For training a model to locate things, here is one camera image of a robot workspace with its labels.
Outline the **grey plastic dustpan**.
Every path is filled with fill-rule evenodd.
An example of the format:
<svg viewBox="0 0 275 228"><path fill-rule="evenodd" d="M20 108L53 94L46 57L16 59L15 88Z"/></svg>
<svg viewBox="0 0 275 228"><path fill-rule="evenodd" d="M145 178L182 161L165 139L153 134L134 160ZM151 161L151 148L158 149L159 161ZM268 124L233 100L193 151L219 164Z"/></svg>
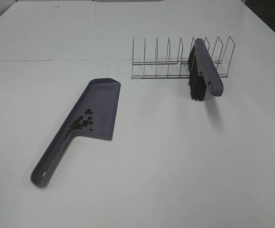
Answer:
<svg viewBox="0 0 275 228"><path fill-rule="evenodd" d="M121 84L112 78L91 80L53 140L31 173L30 180L38 188L46 187L71 141L78 136L110 141L113 138ZM74 130L66 132L73 120L92 109L94 131Z"/></svg>

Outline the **pile of coffee beans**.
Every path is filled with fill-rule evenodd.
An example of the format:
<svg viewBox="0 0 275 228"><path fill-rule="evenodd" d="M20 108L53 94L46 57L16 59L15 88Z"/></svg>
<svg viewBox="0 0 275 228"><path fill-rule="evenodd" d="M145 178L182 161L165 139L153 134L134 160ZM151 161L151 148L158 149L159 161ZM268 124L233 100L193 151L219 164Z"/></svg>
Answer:
<svg viewBox="0 0 275 228"><path fill-rule="evenodd" d="M69 129L66 132L66 137L68 137L74 130L94 131L92 115L92 109L86 109L84 115L78 116L71 122Z"/></svg>

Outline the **grey hand brush black bristles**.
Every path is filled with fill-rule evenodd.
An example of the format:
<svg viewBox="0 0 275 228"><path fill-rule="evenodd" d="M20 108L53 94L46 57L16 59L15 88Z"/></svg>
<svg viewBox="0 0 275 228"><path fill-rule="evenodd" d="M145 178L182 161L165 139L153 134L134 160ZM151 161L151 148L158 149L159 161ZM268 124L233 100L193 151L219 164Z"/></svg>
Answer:
<svg viewBox="0 0 275 228"><path fill-rule="evenodd" d="M222 96L224 86L208 49L201 38L194 41L188 58L190 72L190 96L195 101L203 101L206 92L212 96Z"/></svg>

